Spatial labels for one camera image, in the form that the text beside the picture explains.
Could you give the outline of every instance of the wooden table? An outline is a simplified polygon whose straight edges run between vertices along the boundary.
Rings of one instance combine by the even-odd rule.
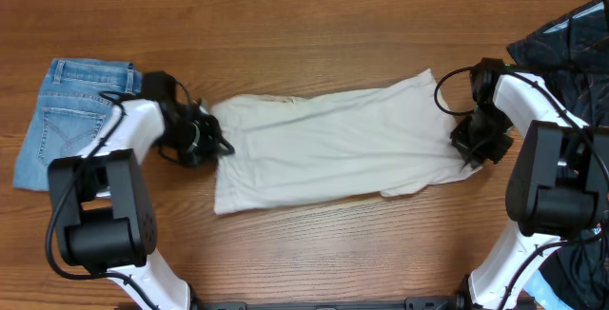
[[[0,0],[0,308],[109,309],[110,281],[46,265],[46,193],[11,187],[13,164],[53,57],[164,69],[212,104],[242,93],[312,96],[386,87],[509,59],[506,44],[589,0]],[[442,89],[472,106],[465,76]],[[150,154],[143,169],[158,248],[208,301],[401,300],[452,293],[506,221],[521,146],[466,182],[414,196],[213,213],[214,166]]]

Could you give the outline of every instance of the jeans seam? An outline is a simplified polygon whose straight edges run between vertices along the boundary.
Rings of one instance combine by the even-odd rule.
[[[101,98],[99,96],[94,96],[94,95],[86,94],[83,92],[41,91],[39,93],[39,96],[83,98],[83,99],[90,99],[93,101],[97,101],[106,106],[112,106],[112,103],[108,100],[104,100],[103,98]]]
[[[127,87],[125,92],[133,91],[133,70],[127,71]]]
[[[40,146],[38,147],[38,161],[42,163],[44,166],[48,166],[45,163],[45,145],[47,143],[47,135],[49,134],[49,127],[47,126],[47,121],[49,120],[47,113],[43,111],[43,120],[42,120],[42,136],[40,139]]]
[[[63,60],[60,60],[59,62],[57,62],[57,67],[55,68],[55,76],[53,77],[53,83],[54,84],[59,84],[61,81],[61,72],[64,69],[64,64],[66,62],[64,62]]]
[[[81,80],[81,79],[78,79],[78,78],[70,78],[70,77],[62,77],[61,80],[62,81],[78,82],[78,83],[86,83],[86,84],[94,84],[94,85],[102,85],[102,86],[116,86],[116,87],[121,87],[122,86],[121,84],[116,84],[116,83],[87,81],[87,80]]]
[[[49,164],[46,162],[45,160],[45,148],[46,148],[46,143],[47,143],[47,138],[49,136],[49,130],[51,129],[51,123],[49,122],[49,114],[50,113],[56,113],[56,114],[60,114],[60,115],[68,115],[68,114],[73,114],[74,116],[80,116],[82,118],[86,118],[86,119],[97,119],[97,121],[95,122],[95,126],[93,127],[92,130],[83,133],[82,135],[75,137],[78,139],[81,139],[81,137],[88,135],[90,132],[92,132],[93,134],[93,139],[97,136],[97,134],[99,133],[99,131],[102,128],[102,124],[103,122],[106,120],[106,115],[105,114],[98,114],[98,113],[91,113],[92,114],[97,114],[97,116],[90,116],[90,115],[86,115],[86,114],[79,114],[79,113],[63,113],[63,112],[54,112],[52,110],[50,110],[49,107],[42,107],[40,109],[40,111],[42,112],[43,115],[43,126],[42,126],[42,135],[41,135],[41,140],[40,140],[40,145],[38,147],[38,160],[40,161],[40,163],[44,166],[49,166]],[[58,129],[55,129],[57,131],[57,135],[59,135],[61,137],[61,133],[59,132]],[[67,138],[63,137],[62,140],[64,140],[65,144],[70,144],[71,140],[68,140]]]
[[[81,140],[82,138],[88,137],[91,133],[94,135],[96,127],[94,127],[92,130],[89,130],[89,131],[86,131],[86,132],[82,133],[81,135],[77,135],[77,136],[75,136],[73,138],[70,138],[69,140],[64,140],[64,144],[60,148],[61,155],[65,156],[64,149],[72,147],[74,142],[77,142],[77,141]]]
[[[67,109],[67,108],[60,108],[60,107],[42,107],[42,110],[44,112],[49,112],[49,113],[54,113],[54,114],[75,115],[75,116],[80,116],[80,117],[88,118],[88,119],[99,119],[99,118],[106,117],[106,115],[96,113],[96,112],[74,110],[74,109]]]
[[[132,70],[132,68],[118,68],[118,67],[113,67],[113,66],[105,66],[105,65],[90,65],[90,64],[84,64],[84,63],[78,63],[78,62],[72,62],[72,61],[68,61],[68,63],[70,65],[72,64],[76,64],[79,66],[83,66],[83,67],[89,67],[89,68],[103,68],[103,69],[108,69],[108,68],[113,68],[113,69],[118,69],[118,70]]]

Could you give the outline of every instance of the folded jeans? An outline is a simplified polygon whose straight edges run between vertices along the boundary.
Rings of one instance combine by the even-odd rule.
[[[129,62],[53,59],[17,157],[13,186],[49,190],[50,162],[76,155],[109,119],[112,104],[99,91],[135,93],[141,84],[142,74]]]

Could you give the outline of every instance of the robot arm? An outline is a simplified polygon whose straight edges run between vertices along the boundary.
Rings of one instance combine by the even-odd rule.
[[[127,100],[112,108],[108,123],[89,146],[49,166],[54,210],[66,185],[76,180],[54,227],[59,251],[69,265],[82,265],[91,275],[108,275],[143,309],[150,306],[142,295],[158,309],[202,309],[192,288],[175,276],[156,249],[156,219],[139,165],[153,145],[175,148],[176,162],[185,166],[229,154],[232,147],[204,108],[177,103],[177,83],[171,76],[152,73],[144,78],[142,93],[123,95]],[[85,163],[91,152],[96,153]],[[83,165],[84,172],[76,175]],[[81,203],[96,198],[111,198],[112,205],[83,209]],[[111,277],[117,273],[140,290]]]
[[[540,77],[524,76],[544,87]],[[69,194],[55,226],[59,250],[66,263],[82,265],[91,274],[118,272],[130,276],[159,309],[203,309],[192,288],[173,274],[156,250],[156,220],[139,165],[154,144],[176,148],[181,165],[196,165],[232,150],[222,139],[215,118],[198,106],[187,111],[175,102],[175,80],[148,78],[144,88],[144,99],[123,102],[127,114],[124,121]],[[484,263],[467,277],[461,300],[450,309],[497,309],[506,292],[510,296],[503,308],[523,309],[517,301],[518,294],[551,251],[533,259],[514,287],[507,290],[517,270],[537,247],[596,225],[604,209],[601,200],[606,197],[607,185],[598,178],[599,166],[576,145],[577,134],[538,90],[486,67],[472,73],[472,89],[477,109],[451,134],[453,145],[464,158],[472,165],[485,159],[498,162],[511,145],[505,132],[512,125],[526,138],[506,194],[511,220]],[[121,113],[119,107],[114,107],[109,124],[98,138],[108,133]],[[582,120],[568,116],[579,126],[586,126]],[[210,132],[202,133],[203,122],[212,128]],[[49,191],[53,208],[75,167],[97,142],[83,149],[78,157],[51,163]],[[600,149],[609,146],[609,135],[595,132],[594,143],[602,151],[602,158],[609,160],[609,152]],[[575,167],[578,173],[559,177],[559,166]],[[112,198],[110,208],[83,210],[80,205],[107,196]],[[142,308],[149,308],[132,287],[112,280]],[[408,298],[403,305],[427,310],[427,300]]]
[[[483,309],[499,309],[508,293],[509,297],[500,309],[503,310],[517,307],[518,296],[526,282],[545,259],[559,249],[556,246],[545,250],[518,276],[519,268],[538,247],[558,242],[561,238],[572,238],[582,229],[597,225],[602,217],[607,186],[590,152],[585,152],[586,149],[580,145],[577,131],[561,118],[546,96],[516,76],[493,76],[492,68],[490,71],[486,69],[489,64],[485,66],[484,60],[481,64],[481,71],[472,73],[472,87],[479,107],[472,119],[465,121],[469,127],[462,129],[461,134],[468,132],[470,140],[483,140],[481,136],[471,135],[472,132],[478,135],[484,132],[501,134],[504,127],[497,131],[489,126],[505,126],[503,115],[525,136],[506,192],[510,220],[489,256],[471,273],[464,287],[469,294],[466,296],[469,305]],[[529,73],[519,73],[519,76],[537,83],[553,97],[539,76]],[[481,84],[489,81],[486,88],[492,94],[484,94]],[[577,126],[587,127],[583,120],[564,111]],[[606,149],[602,146],[607,140],[606,132],[597,130],[593,135],[597,151],[607,159]],[[490,141],[490,146],[501,142],[501,135],[497,138]],[[564,171],[557,172],[559,169],[572,173],[565,176]],[[508,289],[515,276],[514,286]]]

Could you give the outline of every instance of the black cable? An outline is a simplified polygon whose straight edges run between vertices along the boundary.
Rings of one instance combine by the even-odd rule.
[[[57,220],[59,219],[59,214],[61,212],[61,209],[63,208],[64,204],[66,203],[66,200],[68,199],[68,194],[74,188],[76,180],[81,177],[81,175],[85,171],[85,168],[87,167],[87,165],[90,164],[90,160],[92,159],[92,157],[95,154],[97,154],[97,152],[102,147],[104,147],[106,145],[106,142],[108,141],[109,137],[112,136],[114,131],[116,131],[116,128],[118,128],[118,126],[123,122],[123,118],[126,115],[125,107],[123,107],[122,103],[109,96],[109,95],[116,95],[116,96],[121,97],[121,96],[123,96],[122,93],[116,92],[116,91],[100,91],[99,95],[103,99],[112,102],[115,106],[118,106],[121,109],[121,116],[118,118],[116,124],[114,124],[114,126],[112,126],[112,128],[106,134],[106,136],[104,136],[103,138],[100,138],[99,144],[87,155],[87,157],[78,166],[78,168],[76,168],[76,171],[74,172],[74,174],[70,178],[68,184],[66,185],[64,193],[62,194],[61,198],[59,199],[59,202],[57,203],[57,206],[55,207],[55,210],[53,211],[53,213],[50,217],[49,226],[47,227],[47,236],[46,236],[46,241],[45,241],[45,251],[46,251],[46,256],[47,256],[47,262],[49,263],[50,268],[57,275],[59,275],[62,278],[72,280],[72,281],[91,281],[91,280],[97,280],[97,279],[102,279],[102,278],[119,279],[119,280],[123,281],[123,283],[125,285],[128,284],[129,286],[131,286],[133,288],[133,290],[135,290],[135,292],[138,294],[138,296],[140,296],[140,298],[144,301],[144,303],[150,309],[159,309],[159,307],[157,305],[155,305],[152,302],[152,300],[150,300],[150,298],[146,295],[144,290],[142,290],[142,288],[135,281],[133,281],[133,279],[131,277],[125,276],[125,275],[123,275],[121,273],[117,273],[117,272],[104,272],[104,273],[100,273],[97,275],[71,274],[70,272],[64,271],[57,264],[57,262],[55,261],[55,258],[53,257],[53,253],[52,253],[53,231],[55,230],[55,225],[57,225]]]
[[[595,158],[595,160],[599,164],[599,166],[601,168],[601,171],[602,171],[602,174],[603,174],[603,177],[604,177],[605,181],[607,182],[607,185],[609,185],[609,170],[607,170],[607,165],[605,164],[605,162],[602,160],[600,155],[595,150],[594,144],[590,141],[588,136],[583,132],[583,129],[580,126],[578,126],[578,124],[566,114],[565,109],[563,109],[556,102],[554,97],[552,97],[552,95],[548,91],[546,91],[543,87],[540,87],[536,82],[533,82],[533,81],[529,80],[528,78],[526,78],[524,76],[521,76],[521,75],[519,75],[519,74],[517,74],[517,73],[515,73],[513,71],[510,71],[510,70],[508,70],[506,72],[506,74],[518,78],[519,80],[521,80],[524,83],[528,84],[529,86],[531,86],[535,90],[539,91],[548,100],[548,102],[552,105],[552,107],[560,115],[560,117],[566,123],[568,123],[572,128],[574,128],[578,132],[581,140],[586,145],[586,147],[590,150],[590,154],[592,154],[592,156]],[[535,257],[537,257],[544,250],[546,250],[548,248],[552,248],[552,247],[557,247],[557,246],[558,247],[562,247],[562,246],[565,246],[565,245],[571,245],[571,244],[575,244],[575,243],[581,244],[582,249],[585,249],[585,245],[586,244],[588,244],[590,242],[598,241],[598,240],[603,240],[603,243],[601,245],[601,254],[602,254],[602,252],[605,252],[606,249],[605,249],[604,246],[607,244],[607,239],[609,238],[609,235],[607,233],[607,230],[609,230],[609,225],[608,224],[609,223],[607,222],[607,220],[603,219],[601,221],[601,223],[600,223],[600,225],[601,225],[601,231],[600,231],[600,233],[598,233],[593,238],[588,239],[586,241],[579,240],[578,242],[554,242],[554,243],[548,243],[548,244],[543,245],[543,246],[539,247],[538,249],[536,249],[533,252],[533,254],[531,254],[527,258],[527,260],[521,265],[521,267],[518,269],[518,271],[516,272],[516,274],[514,275],[512,280],[510,281],[510,283],[508,284],[507,289],[505,291],[505,294],[503,295],[503,299],[501,300],[501,304],[498,307],[498,309],[502,310],[503,306],[505,306],[505,304],[507,303],[507,300],[508,300],[509,296],[511,295],[512,288],[516,284],[516,281],[518,280],[519,276],[522,274],[524,269],[526,269],[526,266],[528,266],[529,263],[531,263],[531,261],[533,259],[535,259]],[[602,255],[600,256],[599,260],[604,263],[604,257]]]
[[[499,306],[497,307],[498,310],[503,310],[503,307],[505,306],[505,304],[507,303],[507,300],[509,299],[509,297],[512,295],[512,289],[514,288],[514,285],[516,285],[516,282],[518,281],[518,278],[521,276],[522,272],[524,272],[524,270],[526,269],[526,267],[537,257],[537,256],[542,256],[543,251],[545,251],[546,249],[550,249],[550,248],[554,248],[554,247],[564,247],[564,246],[568,246],[568,245],[573,245],[576,243],[590,243],[590,242],[594,242],[599,240],[602,237],[602,233],[598,233],[597,235],[595,235],[594,237],[587,239],[583,242],[552,242],[552,243],[548,243],[542,246],[539,246],[535,251],[533,251],[533,253],[531,253],[531,255],[522,263],[521,267],[519,267],[519,269],[516,271],[516,274],[514,275],[514,277],[512,277],[512,280],[510,281],[509,284],[507,284],[505,293],[503,294],[503,299],[501,300],[501,303],[499,304]]]
[[[588,138],[588,136],[583,132],[583,129],[575,121],[573,121],[573,119],[571,119],[571,117],[569,117],[566,114],[566,109],[563,109],[561,106],[559,106],[559,104],[556,102],[554,97],[548,91],[546,91],[543,87],[540,87],[537,84],[537,82],[533,82],[530,79],[528,79],[524,76],[520,76],[518,73],[512,72],[510,70],[507,71],[507,74],[520,79],[524,83],[533,87],[535,90],[539,91],[543,95],[543,97],[545,97],[548,100],[548,102],[552,105],[552,107],[560,115],[560,117],[567,124],[569,124],[571,127],[573,127],[574,129],[576,129],[578,131],[578,134],[579,134],[581,140],[586,145],[586,147],[588,147],[588,149],[590,149],[590,153],[595,158],[597,163],[599,163],[603,177],[605,178],[607,185],[609,185],[609,170],[607,169],[607,165],[602,160],[602,158],[599,156],[599,154],[597,153],[597,151],[594,148],[594,144],[592,144],[592,142],[590,141],[590,138]]]
[[[184,94],[187,96],[188,105],[189,106],[192,105],[192,99],[190,99],[190,94],[188,93],[187,88],[184,87],[184,85],[182,83],[180,83],[180,81],[175,81],[175,84],[180,86],[182,88],[182,90],[184,91]]]
[[[567,273],[567,269],[565,268],[565,264],[562,261],[562,259],[560,258],[560,255],[557,255],[556,259],[559,262],[559,267],[562,270],[562,273],[564,273],[564,278],[567,280],[567,282],[571,286],[575,285],[576,284],[575,281],[572,281],[572,279],[571,279],[571,276],[575,276],[573,271],[571,271],[571,275]],[[573,263],[569,265],[569,269],[570,270],[573,269]],[[581,296],[580,292],[575,292],[575,296],[578,299],[580,307],[585,307],[586,309],[591,310],[590,307],[586,304],[585,299]]]
[[[452,72],[448,72],[447,75],[445,75],[444,77],[442,77],[442,79],[438,82],[438,84],[436,85],[436,89],[434,90],[434,102],[436,103],[436,106],[442,111],[445,112],[446,114],[449,115],[453,115],[453,116],[464,116],[464,115],[471,115],[474,113],[474,110],[467,110],[467,111],[452,111],[452,110],[448,110],[444,107],[442,107],[442,105],[440,105],[440,102],[438,101],[438,92],[440,91],[440,87],[442,86],[442,84],[444,84],[444,82],[446,82],[447,79],[449,79],[450,77],[458,74],[458,73],[462,73],[462,72],[466,72],[466,71],[471,71],[473,70],[474,67],[467,67],[467,68],[458,68]]]
[[[590,103],[590,124],[592,126],[597,126],[597,121],[595,120],[595,99],[592,97],[592,88],[591,84],[588,83],[588,74],[583,73],[583,82],[586,84],[586,88],[588,89],[588,102]]]
[[[163,151],[163,146],[162,145],[159,145],[159,147],[157,148],[157,152],[161,156],[161,158],[163,158],[163,159],[165,159],[165,160],[167,160],[169,162],[172,162],[174,164],[182,166],[182,163],[180,163],[179,160],[173,159],[173,158],[171,158],[171,157],[169,157],[168,155],[165,154],[165,152]]]

